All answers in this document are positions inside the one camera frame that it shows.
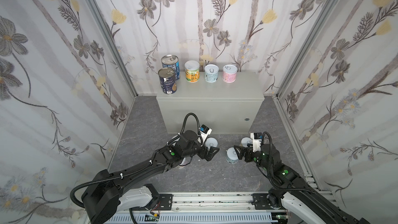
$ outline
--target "gray floor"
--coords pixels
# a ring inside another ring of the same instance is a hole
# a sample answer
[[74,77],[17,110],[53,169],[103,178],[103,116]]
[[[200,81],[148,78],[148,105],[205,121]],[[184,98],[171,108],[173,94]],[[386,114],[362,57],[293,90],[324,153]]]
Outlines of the gray floor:
[[[269,132],[275,147],[281,153],[282,162],[302,174],[297,156],[271,97],[265,98],[250,131]],[[126,169],[149,158],[155,149],[164,146],[172,137],[173,135],[167,134],[156,97],[138,96],[110,171]],[[254,163],[241,160],[236,164],[229,164],[226,161],[226,150],[239,145],[245,135],[209,137],[216,138],[220,147],[220,152],[210,162],[195,156],[190,165],[151,177],[142,182],[142,185],[152,183],[158,192],[236,192],[270,189],[269,181],[260,174]]]

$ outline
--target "black cable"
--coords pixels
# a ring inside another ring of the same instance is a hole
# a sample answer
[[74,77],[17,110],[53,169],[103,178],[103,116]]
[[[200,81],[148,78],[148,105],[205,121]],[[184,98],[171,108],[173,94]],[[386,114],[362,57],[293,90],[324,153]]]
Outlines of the black cable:
[[[155,151],[153,152],[152,157],[151,157],[150,160],[153,160],[153,159],[155,158],[156,153],[159,152],[161,149],[162,149],[162,148],[155,150]],[[148,161],[148,162],[147,162],[145,165],[143,165],[141,168],[138,168],[138,169],[136,169],[136,170],[134,170],[134,171],[132,171],[132,172],[126,173],[126,174],[123,175],[123,177],[128,177],[128,176],[134,175],[134,174],[136,174],[136,173],[139,173],[139,172],[145,170],[146,168],[148,168],[148,167],[151,166],[151,165],[152,165],[152,162],[149,162],[149,161]],[[74,204],[76,204],[77,206],[79,206],[79,207],[81,207],[81,208],[84,208],[84,204],[83,204],[81,201],[79,201],[79,200],[76,198],[76,196],[75,196],[75,192],[76,192],[77,190],[82,189],[82,188],[85,188],[85,187],[88,187],[88,186],[93,185],[93,184],[105,183],[105,182],[109,182],[109,181],[116,180],[116,179],[121,179],[121,178],[122,178],[121,175],[114,175],[114,176],[112,176],[112,177],[107,177],[107,178],[102,178],[102,179],[93,180],[93,181],[91,181],[91,182],[82,183],[82,184],[80,184],[80,185],[74,187],[74,188],[70,191],[70,194],[69,194],[70,199],[71,199],[71,201],[72,201]]]
[[268,140],[269,140],[269,151],[268,151],[268,168],[267,168],[267,175],[266,175],[266,177],[268,178],[268,180],[269,180],[269,182],[271,183],[271,185],[275,188],[275,189],[277,189],[277,190],[279,190],[279,191],[282,191],[282,192],[289,192],[289,191],[307,191],[307,192],[313,192],[312,190],[310,190],[310,189],[306,189],[306,188],[304,188],[304,187],[297,187],[297,188],[289,188],[289,189],[287,189],[287,188],[281,188],[281,187],[278,187],[275,183],[274,183],[274,181],[273,181],[273,178],[272,178],[272,175],[271,175],[271,163],[272,163],[272,138],[271,138],[271,135],[268,133],[268,132],[263,132],[263,137],[262,137],[262,140],[264,140],[264,136],[267,136],[268,137]]
[[[190,115],[194,116],[195,119],[196,119],[196,123],[197,123],[197,125],[198,125],[198,135],[199,135],[200,140],[201,140],[201,145],[203,145],[203,139],[202,139],[202,136],[200,135],[199,119],[198,119],[198,117],[197,117],[194,113],[191,113],[191,112],[190,112],[190,113],[188,113],[188,114],[185,116],[184,122],[183,122],[183,124],[182,124],[182,129],[181,129],[181,132],[180,132],[180,133],[183,133],[183,132],[184,132],[185,124],[186,124],[187,119],[188,119],[188,117],[189,117]],[[178,135],[177,137],[173,138],[171,141],[174,142],[178,137],[179,137],[179,135]],[[165,148],[165,147],[167,147],[167,145],[165,145],[164,147],[162,147],[162,148],[160,148],[160,149],[155,150],[155,151],[153,152],[152,157],[151,157],[150,160],[155,159],[156,153],[159,152],[161,149],[163,149],[163,148]],[[148,167],[151,166],[151,165],[152,165],[152,162],[149,162],[149,161],[148,161],[148,162],[147,162],[145,165],[143,165],[141,168],[138,168],[138,169],[136,169],[136,170],[134,170],[134,171],[132,171],[132,172],[126,173],[126,174],[123,175],[123,177],[128,177],[128,176],[134,175],[134,174],[136,174],[136,173],[139,173],[139,172],[145,170],[146,168],[148,168]],[[74,187],[74,188],[70,191],[70,194],[69,194],[70,199],[71,199],[71,201],[72,201],[74,204],[76,204],[77,206],[79,206],[79,207],[81,207],[81,208],[84,208],[84,204],[83,204],[81,201],[79,201],[79,200],[76,198],[76,196],[75,196],[75,192],[76,192],[77,190],[82,189],[82,188],[85,188],[85,187],[88,187],[88,186],[93,185],[93,184],[105,183],[105,182],[109,182],[109,181],[117,180],[117,179],[121,179],[121,178],[122,178],[121,175],[114,175],[114,176],[112,176],[112,177],[107,177],[107,178],[102,178],[102,179],[93,180],[93,181],[91,181],[91,182],[82,183],[82,184],[80,184],[80,185]]]
[[261,145],[263,145],[264,144],[264,137],[265,137],[265,135],[264,135],[264,133],[263,133],[263,135],[261,136]]
[[196,123],[197,123],[197,125],[198,125],[198,133],[197,133],[197,134],[198,134],[198,136],[199,136],[199,138],[200,138],[200,141],[201,141],[200,144],[201,144],[201,146],[202,146],[202,145],[203,145],[203,139],[202,139],[202,135],[200,134],[199,119],[198,119],[198,117],[195,115],[195,113],[190,112],[190,113],[188,113],[188,114],[185,116],[184,122],[182,123],[182,129],[181,129],[180,134],[183,134],[184,129],[185,129],[185,124],[187,123],[187,119],[188,119],[188,117],[189,117],[190,115],[194,116],[195,119],[196,119]]
[[134,218],[134,215],[132,214],[132,208],[129,208],[129,211],[130,211],[130,217],[131,217],[131,220],[132,220],[132,222],[134,223],[134,224],[138,224],[138,222],[135,220],[135,218]]
[[172,138],[169,142],[167,142],[168,146],[172,146],[174,143],[177,142],[177,139],[179,139],[181,136],[177,134],[174,138]]

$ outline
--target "blue can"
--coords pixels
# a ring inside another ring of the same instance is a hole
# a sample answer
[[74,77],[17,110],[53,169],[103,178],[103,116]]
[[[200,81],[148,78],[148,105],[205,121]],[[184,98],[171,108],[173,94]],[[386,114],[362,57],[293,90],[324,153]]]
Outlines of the blue can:
[[158,72],[160,86],[166,94],[173,94],[177,91],[176,75],[171,67],[163,67]]
[[175,55],[165,55],[161,59],[162,67],[171,67],[174,69],[176,74],[176,80],[180,79],[180,65],[178,63],[178,57]]

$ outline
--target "white container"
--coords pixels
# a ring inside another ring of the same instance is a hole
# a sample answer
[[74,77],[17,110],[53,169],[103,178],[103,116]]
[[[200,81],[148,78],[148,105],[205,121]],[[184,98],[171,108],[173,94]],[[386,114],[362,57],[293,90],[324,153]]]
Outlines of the white container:
[[227,83],[234,82],[238,68],[234,65],[228,64],[222,68],[222,80]]
[[205,81],[216,82],[218,77],[218,67],[214,64],[206,65],[205,67]]
[[218,146],[218,141],[215,138],[207,138],[206,143],[205,143],[207,149],[210,149],[210,147],[216,148]]
[[197,82],[199,80],[199,67],[200,64],[197,61],[188,61],[184,64],[185,77],[189,82]]
[[253,140],[248,137],[242,138],[242,140],[240,142],[240,146],[247,147],[248,144],[253,144]]
[[238,159],[235,149],[233,147],[229,148],[226,151],[226,161],[231,164],[234,164],[234,163],[237,163],[238,160],[239,159]]

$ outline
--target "floral wallpaper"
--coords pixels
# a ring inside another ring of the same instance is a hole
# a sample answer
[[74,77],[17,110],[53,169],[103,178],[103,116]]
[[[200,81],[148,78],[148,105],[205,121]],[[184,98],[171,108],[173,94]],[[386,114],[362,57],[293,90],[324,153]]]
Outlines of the floral wallpaper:
[[0,0],[2,222],[84,221],[69,192],[108,167],[133,102],[94,22],[85,0]]
[[157,93],[160,59],[258,74],[276,93],[326,0],[96,0],[140,94]]
[[398,0],[340,0],[280,96],[318,183],[396,223]]

